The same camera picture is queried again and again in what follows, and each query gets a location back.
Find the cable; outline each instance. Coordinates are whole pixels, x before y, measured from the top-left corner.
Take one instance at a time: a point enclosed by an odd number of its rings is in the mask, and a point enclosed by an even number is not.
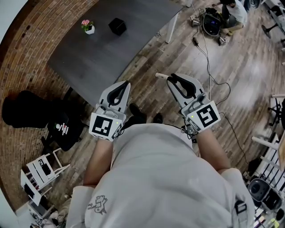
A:
[[[183,129],[183,126],[182,126],[182,127],[181,127],[181,132],[187,134],[187,138],[190,140],[190,139],[192,139],[195,135],[197,135],[197,133],[196,133],[196,134],[188,134],[188,130],[187,130],[187,127],[188,127],[188,126],[190,126],[190,124],[186,124],[186,121],[185,121],[185,119],[184,119],[184,128],[185,128],[185,129]]]
[[[155,34],[155,37],[157,38],[161,38],[161,34],[160,34],[160,31],[158,33]]]
[[[195,10],[195,8],[194,8],[194,6],[193,6],[193,4],[191,4],[191,6],[192,6],[192,8],[194,9],[194,12],[195,12],[195,14],[196,14],[196,17],[198,17],[198,15],[197,15],[197,13],[196,13],[196,10]],[[216,106],[217,106],[217,105],[219,105],[220,103],[224,102],[226,99],[228,99],[228,97],[229,97],[229,95],[230,95],[230,93],[231,93],[231,87],[230,87],[230,85],[229,85],[227,82],[218,83],[218,82],[214,79],[214,77],[211,75],[211,73],[210,73],[210,61],[209,61],[209,54],[208,54],[208,49],[207,49],[207,43],[206,43],[206,39],[205,39],[205,36],[204,36],[204,32],[203,32],[203,29],[202,29],[202,26],[201,26],[201,22],[200,22],[199,25],[200,25],[200,27],[201,27],[201,32],[202,32],[202,35],[203,35],[203,39],[204,39],[204,42],[205,42],[205,48],[206,48],[206,52],[207,52],[207,53],[204,52],[204,51],[200,48],[199,45],[197,45],[196,47],[197,47],[197,49],[198,49],[198,50],[206,57],[206,59],[207,59],[207,73],[208,73],[208,75],[209,75],[209,98],[210,98],[210,100],[211,100],[211,79],[215,82],[216,85],[221,86],[221,85],[227,84],[227,85],[228,85],[228,88],[229,88],[229,93],[228,93],[228,95],[226,96],[225,99],[219,101],[219,102],[216,104]],[[198,27],[197,27],[197,32],[193,35],[192,38],[194,38],[194,36],[195,36],[197,33],[198,33]]]
[[[227,119],[227,121],[228,121],[229,125],[231,125],[231,127],[232,127],[232,131],[233,131],[233,133],[235,134],[235,137],[236,137],[237,144],[239,145],[240,150],[241,150],[241,151],[243,152],[243,154],[244,154],[245,162],[248,164],[248,161],[247,161],[247,159],[246,159],[245,151],[244,151],[244,150],[241,148],[241,146],[240,146],[240,142],[239,142],[239,140],[238,140],[238,138],[237,138],[236,132],[235,132],[235,130],[234,130],[234,128],[233,128],[233,126],[232,126],[232,124],[230,123],[230,121],[229,121],[229,119],[227,118],[227,116],[226,116],[226,114],[225,114],[225,113],[223,113],[223,112],[219,112],[219,114],[223,114],[223,115],[224,115],[224,117]]]

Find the white pot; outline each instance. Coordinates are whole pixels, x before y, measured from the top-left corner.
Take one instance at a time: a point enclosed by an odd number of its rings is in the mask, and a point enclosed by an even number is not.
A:
[[[91,30],[88,30],[88,31],[85,31],[88,35],[90,34],[93,34],[95,32],[95,27],[94,25],[92,25],[92,29]]]

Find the shoe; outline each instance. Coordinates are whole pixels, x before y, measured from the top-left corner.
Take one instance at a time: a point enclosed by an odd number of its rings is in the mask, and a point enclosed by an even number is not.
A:
[[[160,113],[157,113],[153,118],[153,123],[163,123],[163,116]]]
[[[139,108],[137,107],[137,105],[134,103],[131,103],[129,105],[129,109],[130,109],[130,112],[133,114],[133,116],[140,116],[142,114]]]

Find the box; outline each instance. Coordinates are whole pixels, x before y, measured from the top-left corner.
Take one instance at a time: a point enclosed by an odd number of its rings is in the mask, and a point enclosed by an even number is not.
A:
[[[109,27],[112,30],[113,33],[120,36],[123,34],[124,31],[126,31],[126,24],[123,20],[119,18],[115,18],[109,23]]]

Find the gray table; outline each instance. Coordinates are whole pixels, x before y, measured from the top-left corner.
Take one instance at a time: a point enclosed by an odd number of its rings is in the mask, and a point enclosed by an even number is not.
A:
[[[102,91],[120,77],[136,54],[170,20],[169,30],[173,31],[182,8],[169,0],[99,0],[67,32],[49,65],[95,106]],[[113,34],[108,26],[116,17],[126,23],[127,30],[121,36]],[[84,19],[94,22],[94,34],[83,32]]]

